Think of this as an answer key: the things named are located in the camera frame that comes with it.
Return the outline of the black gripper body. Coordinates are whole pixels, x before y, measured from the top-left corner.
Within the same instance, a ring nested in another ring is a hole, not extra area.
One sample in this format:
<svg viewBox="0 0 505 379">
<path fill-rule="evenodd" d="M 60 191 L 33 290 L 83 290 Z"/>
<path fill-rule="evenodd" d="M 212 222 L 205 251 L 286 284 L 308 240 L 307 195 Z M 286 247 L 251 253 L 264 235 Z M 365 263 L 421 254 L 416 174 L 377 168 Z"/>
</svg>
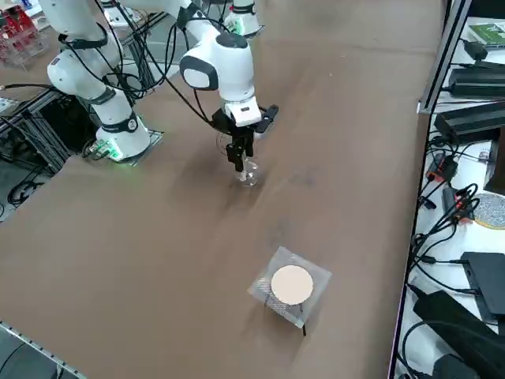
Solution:
<svg viewBox="0 0 505 379">
<path fill-rule="evenodd" d="M 269 108 L 260 107 L 262 119 L 248 126 L 237 126 L 235 121 L 218 109 L 211 117 L 211 127 L 220 133 L 238 137 L 247 134 L 265 133 L 279 112 L 279 107 L 272 104 Z"/>
</svg>

